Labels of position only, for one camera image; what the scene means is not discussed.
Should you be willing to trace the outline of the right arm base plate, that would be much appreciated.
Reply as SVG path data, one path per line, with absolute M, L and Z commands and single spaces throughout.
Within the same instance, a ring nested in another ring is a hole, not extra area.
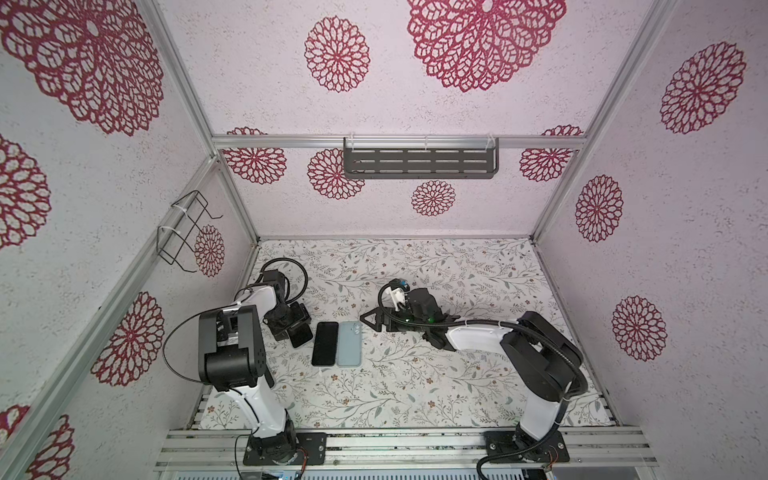
M 487 431 L 483 434 L 491 463 L 567 463 L 570 454 L 559 431 L 536 440 L 522 430 Z

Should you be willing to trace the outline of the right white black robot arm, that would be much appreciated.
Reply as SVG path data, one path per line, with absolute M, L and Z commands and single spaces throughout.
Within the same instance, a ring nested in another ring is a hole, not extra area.
M 359 321 L 377 332 L 419 332 L 438 350 L 506 356 L 528 389 L 516 427 L 516 442 L 525 447 L 550 440 L 570 400 L 589 390 L 581 351 L 534 311 L 514 321 L 462 319 L 443 311 L 428 289 L 392 281 Z

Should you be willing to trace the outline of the bare black phone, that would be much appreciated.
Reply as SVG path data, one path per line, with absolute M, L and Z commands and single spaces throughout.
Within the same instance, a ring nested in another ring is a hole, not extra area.
M 316 327 L 311 365 L 330 367 L 336 364 L 338 348 L 338 322 L 319 322 Z

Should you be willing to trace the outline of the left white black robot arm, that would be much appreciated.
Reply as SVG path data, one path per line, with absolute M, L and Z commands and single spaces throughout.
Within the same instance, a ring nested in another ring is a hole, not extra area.
M 248 430 L 246 465 L 309 463 L 288 409 L 273 391 L 262 329 L 298 348 L 313 339 L 304 304 L 289 297 L 287 277 L 268 270 L 234 303 L 202 313 L 198 324 L 199 380 L 232 399 Z

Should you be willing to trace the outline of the light blue phone case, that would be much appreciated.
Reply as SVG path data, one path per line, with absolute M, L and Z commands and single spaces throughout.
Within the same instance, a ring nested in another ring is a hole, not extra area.
M 362 363 L 362 330 L 359 321 L 339 324 L 336 365 L 342 368 L 359 367 Z

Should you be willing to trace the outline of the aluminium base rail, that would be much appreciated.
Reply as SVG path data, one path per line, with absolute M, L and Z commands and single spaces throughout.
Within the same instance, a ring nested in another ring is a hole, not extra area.
M 323 462 L 320 470 L 394 470 L 473 468 L 501 445 L 483 428 L 300 429 L 305 450 Z M 224 471 L 241 463 L 247 441 L 242 430 L 172 430 L 162 444 L 154 472 Z M 551 466 L 560 471 L 578 467 L 656 467 L 649 441 L 638 427 L 563 427 L 562 438 L 542 450 L 542 460 L 491 462 L 487 471 Z

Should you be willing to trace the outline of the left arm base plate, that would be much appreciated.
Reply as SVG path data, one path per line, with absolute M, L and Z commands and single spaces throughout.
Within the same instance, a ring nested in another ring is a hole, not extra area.
M 325 432 L 281 433 L 269 438 L 250 437 L 242 459 L 245 466 L 301 467 L 325 463 L 328 435 Z

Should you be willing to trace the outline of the dark grey wall shelf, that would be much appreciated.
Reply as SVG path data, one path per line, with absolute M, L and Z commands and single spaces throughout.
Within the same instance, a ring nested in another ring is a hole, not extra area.
M 487 180 L 499 170 L 499 141 L 481 146 L 358 146 L 343 140 L 343 172 L 356 180 Z

